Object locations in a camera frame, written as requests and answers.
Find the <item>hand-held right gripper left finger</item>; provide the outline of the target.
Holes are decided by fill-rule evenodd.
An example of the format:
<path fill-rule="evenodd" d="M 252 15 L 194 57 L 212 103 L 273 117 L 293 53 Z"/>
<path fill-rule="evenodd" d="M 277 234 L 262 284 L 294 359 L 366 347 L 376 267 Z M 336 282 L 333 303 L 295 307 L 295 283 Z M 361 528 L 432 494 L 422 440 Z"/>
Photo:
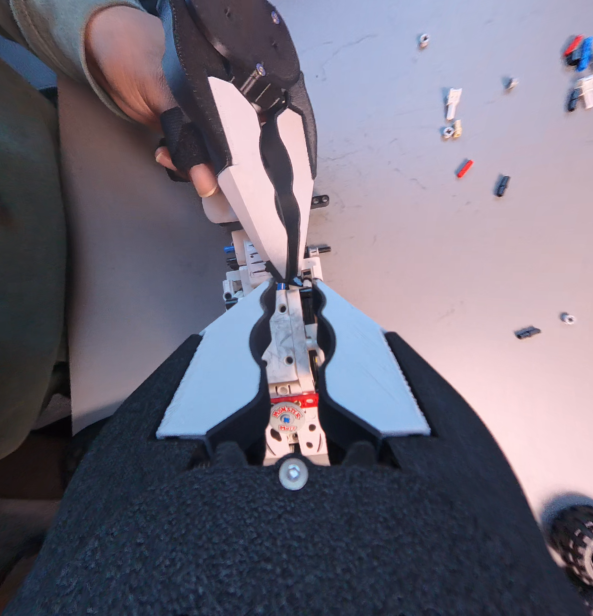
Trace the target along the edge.
<path fill-rule="evenodd" d="M 156 431 L 205 441 L 256 441 L 269 422 L 262 354 L 270 344 L 272 281 L 259 285 L 201 333 Z"/>

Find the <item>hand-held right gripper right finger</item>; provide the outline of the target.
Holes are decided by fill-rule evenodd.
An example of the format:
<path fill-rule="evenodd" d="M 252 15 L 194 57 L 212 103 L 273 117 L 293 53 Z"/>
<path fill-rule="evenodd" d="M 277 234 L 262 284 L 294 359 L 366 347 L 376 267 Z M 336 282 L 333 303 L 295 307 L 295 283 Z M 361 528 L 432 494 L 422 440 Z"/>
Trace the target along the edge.
<path fill-rule="evenodd" d="M 385 330 L 320 280 L 314 283 L 318 412 L 329 439 L 431 434 L 391 350 Z"/>

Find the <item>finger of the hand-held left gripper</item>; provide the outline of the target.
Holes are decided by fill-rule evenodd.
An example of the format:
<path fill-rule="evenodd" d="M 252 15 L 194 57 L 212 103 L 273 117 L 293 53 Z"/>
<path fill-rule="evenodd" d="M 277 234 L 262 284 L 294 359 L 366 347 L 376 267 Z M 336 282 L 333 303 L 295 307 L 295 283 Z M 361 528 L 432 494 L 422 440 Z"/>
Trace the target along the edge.
<path fill-rule="evenodd" d="M 292 166 L 278 118 L 287 96 L 260 126 L 247 98 L 230 82 L 209 77 L 209 86 L 231 153 L 218 182 L 260 257 L 277 280 L 292 280 Z"/>
<path fill-rule="evenodd" d="M 288 238 L 286 279 L 292 281 L 301 271 L 310 218 L 314 179 L 309 163 L 302 116 L 286 109 L 276 119 L 278 136 L 286 156 L 275 181 Z"/>

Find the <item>white lego truck model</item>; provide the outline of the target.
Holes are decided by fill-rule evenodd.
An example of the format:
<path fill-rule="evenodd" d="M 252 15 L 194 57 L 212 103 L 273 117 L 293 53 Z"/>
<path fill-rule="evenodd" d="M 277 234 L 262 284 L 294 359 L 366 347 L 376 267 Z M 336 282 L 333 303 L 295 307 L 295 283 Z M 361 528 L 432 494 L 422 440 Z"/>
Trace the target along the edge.
<path fill-rule="evenodd" d="M 223 281 L 226 310 L 270 278 L 241 225 L 232 222 L 228 226 L 232 241 L 223 249 L 229 268 Z M 322 280 L 320 256 L 330 251 L 327 244 L 306 246 L 301 278 Z M 275 294 L 275 310 L 269 322 L 271 342 L 262 355 L 270 394 L 265 466 L 297 450 L 316 465 L 330 465 L 326 436 L 318 418 L 318 369 L 324 353 L 317 343 L 312 288 L 304 291 L 276 290 Z"/>

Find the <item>black lego tire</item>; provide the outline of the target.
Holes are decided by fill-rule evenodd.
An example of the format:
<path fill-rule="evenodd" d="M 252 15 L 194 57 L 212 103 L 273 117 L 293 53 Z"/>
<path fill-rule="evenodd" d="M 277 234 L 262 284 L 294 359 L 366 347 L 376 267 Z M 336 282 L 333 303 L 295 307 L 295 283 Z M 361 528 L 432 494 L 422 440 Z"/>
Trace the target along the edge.
<path fill-rule="evenodd" d="M 593 615 L 593 506 L 575 505 L 562 510 L 550 530 L 554 549 L 571 578 L 578 582 L 582 598 Z"/>

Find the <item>person's left hand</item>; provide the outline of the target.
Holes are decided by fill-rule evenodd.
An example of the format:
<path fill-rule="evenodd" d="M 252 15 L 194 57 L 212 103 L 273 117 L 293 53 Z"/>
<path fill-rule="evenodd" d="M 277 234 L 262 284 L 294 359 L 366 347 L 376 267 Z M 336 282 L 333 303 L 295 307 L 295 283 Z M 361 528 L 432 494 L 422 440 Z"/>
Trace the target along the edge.
<path fill-rule="evenodd" d="M 132 120 L 156 133 L 160 116 L 176 106 L 162 70 L 161 21 L 130 6 L 96 12 L 85 29 L 85 57 L 95 82 Z"/>

